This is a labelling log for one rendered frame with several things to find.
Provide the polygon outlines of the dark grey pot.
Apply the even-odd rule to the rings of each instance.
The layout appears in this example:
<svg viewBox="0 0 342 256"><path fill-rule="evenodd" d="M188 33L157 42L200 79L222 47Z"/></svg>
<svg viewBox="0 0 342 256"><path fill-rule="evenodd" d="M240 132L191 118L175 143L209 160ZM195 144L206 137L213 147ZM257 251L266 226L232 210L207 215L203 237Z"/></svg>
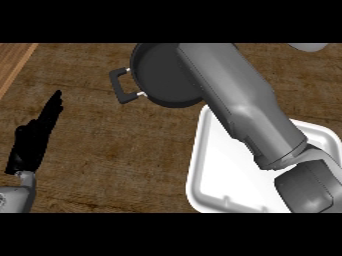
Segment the dark grey pot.
<svg viewBox="0 0 342 256"><path fill-rule="evenodd" d="M169 108L191 107L203 101L203 96L189 82L178 61L176 43L139 43L135 47L130 67L110 72L117 99L121 104L144 95L155 104ZM132 73L141 91L126 93L120 77Z"/></svg>

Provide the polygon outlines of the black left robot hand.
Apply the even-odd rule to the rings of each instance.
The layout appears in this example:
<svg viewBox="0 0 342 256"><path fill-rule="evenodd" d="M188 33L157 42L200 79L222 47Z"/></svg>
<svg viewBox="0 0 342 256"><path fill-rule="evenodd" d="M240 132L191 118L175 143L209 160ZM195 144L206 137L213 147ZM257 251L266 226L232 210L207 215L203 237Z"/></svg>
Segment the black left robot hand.
<svg viewBox="0 0 342 256"><path fill-rule="evenodd" d="M39 118L17 128L15 144L6 166L8 174L15 175L20 171L37 172L62 111L62 91L58 90L45 105Z"/></svg>

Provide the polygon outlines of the white tray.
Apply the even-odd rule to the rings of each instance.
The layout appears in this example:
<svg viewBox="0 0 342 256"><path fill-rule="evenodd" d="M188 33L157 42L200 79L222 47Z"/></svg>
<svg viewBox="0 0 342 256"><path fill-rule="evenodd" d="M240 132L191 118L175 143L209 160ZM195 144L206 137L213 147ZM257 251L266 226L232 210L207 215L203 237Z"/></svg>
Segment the white tray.
<svg viewBox="0 0 342 256"><path fill-rule="evenodd" d="M204 106L186 182L192 207L203 213L290 213L275 179L296 168L262 170L247 145Z"/></svg>

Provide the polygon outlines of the pale grey rounded object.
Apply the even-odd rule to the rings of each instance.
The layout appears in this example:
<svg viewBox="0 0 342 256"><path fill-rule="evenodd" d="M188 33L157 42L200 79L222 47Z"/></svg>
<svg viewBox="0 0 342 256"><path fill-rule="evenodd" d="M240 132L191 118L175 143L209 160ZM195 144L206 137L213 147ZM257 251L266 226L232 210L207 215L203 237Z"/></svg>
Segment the pale grey rounded object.
<svg viewBox="0 0 342 256"><path fill-rule="evenodd" d="M291 43L290 46L305 52L318 52L328 46L328 44L327 43Z"/></svg>

